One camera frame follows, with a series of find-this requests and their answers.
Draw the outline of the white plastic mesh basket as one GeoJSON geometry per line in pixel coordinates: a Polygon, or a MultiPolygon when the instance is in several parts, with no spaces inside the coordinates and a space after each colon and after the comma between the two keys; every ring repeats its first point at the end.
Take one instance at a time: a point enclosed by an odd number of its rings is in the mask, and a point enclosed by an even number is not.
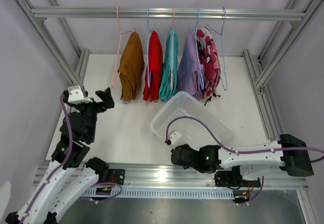
{"type": "Polygon", "coordinates": [[[227,147],[233,145],[237,139],[233,128],[186,92],[176,93],[150,123],[152,132],[163,142],[167,138],[166,135],[177,131],[182,135],[183,143],[195,150],[205,145],[217,144],[206,127],[227,147]]]}

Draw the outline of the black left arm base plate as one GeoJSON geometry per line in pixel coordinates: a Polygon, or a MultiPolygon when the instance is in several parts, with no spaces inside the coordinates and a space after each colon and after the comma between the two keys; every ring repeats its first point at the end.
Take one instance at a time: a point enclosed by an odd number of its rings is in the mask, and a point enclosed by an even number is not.
{"type": "Polygon", "coordinates": [[[126,171],[124,169],[110,169],[108,171],[108,177],[106,180],[108,182],[117,183],[122,186],[125,180],[125,173],[126,171]]]}

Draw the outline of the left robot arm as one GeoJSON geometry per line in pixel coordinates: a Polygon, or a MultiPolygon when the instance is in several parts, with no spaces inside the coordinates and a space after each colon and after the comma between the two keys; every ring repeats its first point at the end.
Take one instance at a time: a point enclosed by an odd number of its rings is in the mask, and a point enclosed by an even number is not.
{"type": "Polygon", "coordinates": [[[61,137],[46,173],[27,203],[9,213],[6,223],[58,223],[74,202],[92,185],[109,178],[109,165],[98,157],[90,159],[81,174],[68,186],[72,176],[95,140],[97,116],[114,107],[111,89],[96,91],[96,102],[80,86],[70,86],[60,96],[64,113],[61,137]]]}

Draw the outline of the pink wire hanger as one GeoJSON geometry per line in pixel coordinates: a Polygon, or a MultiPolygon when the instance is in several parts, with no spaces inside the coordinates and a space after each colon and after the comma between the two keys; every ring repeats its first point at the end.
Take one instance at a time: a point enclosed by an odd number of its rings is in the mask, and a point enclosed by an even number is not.
{"type": "Polygon", "coordinates": [[[122,30],[122,26],[121,26],[120,18],[119,18],[119,8],[120,8],[120,5],[118,5],[117,8],[116,8],[116,18],[117,18],[118,29],[119,29],[119,40],[118,40],[117,53],[116,53],[116,58],[115,58],[115,63],[114,63],[114,71],[113,71],[113,75],[112,75],[112,79],[111,79],[111,87],[112,88],[115,88],[115,84],[116,84],[115,79],[118,76],[117,63],[118,63],[118,57],[119,57],[119,52],[120,52],[120,45],[121,45],[121,41],[122,41],[122,36],[124,34],[133,33],[133,32],[136,31],[136,28],[132,28],[132,29],[127,30],[127,31],[122,30]]]}

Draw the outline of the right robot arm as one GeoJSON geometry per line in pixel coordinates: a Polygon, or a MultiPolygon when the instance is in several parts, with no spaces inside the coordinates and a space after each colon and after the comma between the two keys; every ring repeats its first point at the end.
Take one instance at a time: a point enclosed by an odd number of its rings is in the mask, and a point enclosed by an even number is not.
{"type": "Polygon", "coordinates": [[[199,173],[231,169],[230,179],[237,186],[282,171],[292,177],[314,175],[306,143],[290,134],[280,135],[279,140],[255,148],[225,149],[206,145],[195,150],[183,144],[171,150],[171,162],[199,173]]]}

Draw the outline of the brown trousers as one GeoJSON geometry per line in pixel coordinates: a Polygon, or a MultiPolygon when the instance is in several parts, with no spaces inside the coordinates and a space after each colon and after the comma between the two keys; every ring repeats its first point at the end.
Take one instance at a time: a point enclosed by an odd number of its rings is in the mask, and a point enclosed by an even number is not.
{"type": "Polygon", "coordinates": [[[128,103],[137,98],[141,87],[144,67],[141,39],[137,32],[133,32],[125,46],[118,68],[121,83],[120,99],[124,103],[128,103]]]}

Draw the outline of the red trousers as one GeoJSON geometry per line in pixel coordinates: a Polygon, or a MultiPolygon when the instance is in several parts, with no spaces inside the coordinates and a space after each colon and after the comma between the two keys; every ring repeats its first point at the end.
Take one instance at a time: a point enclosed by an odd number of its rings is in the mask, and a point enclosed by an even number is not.
{"type": "Polygon", "coordinates": [[[143,100],[157,102],[163,77],[163,49],[158,33],[153,31],[148,45],[148,65],[145,69],[143,100]]]}

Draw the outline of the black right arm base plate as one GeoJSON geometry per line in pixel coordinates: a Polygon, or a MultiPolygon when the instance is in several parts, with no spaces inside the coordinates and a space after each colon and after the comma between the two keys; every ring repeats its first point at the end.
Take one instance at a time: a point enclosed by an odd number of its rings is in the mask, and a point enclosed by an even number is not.
{"type": "Polygon", "coordinates": [[[254,181],[244,180],[240,174],[232,173],[232,171],[218,171],[214,175],[215,186],[226,187],[232,190],[239,190],[248,187],[261,187],[259,179],[254,181]]]}

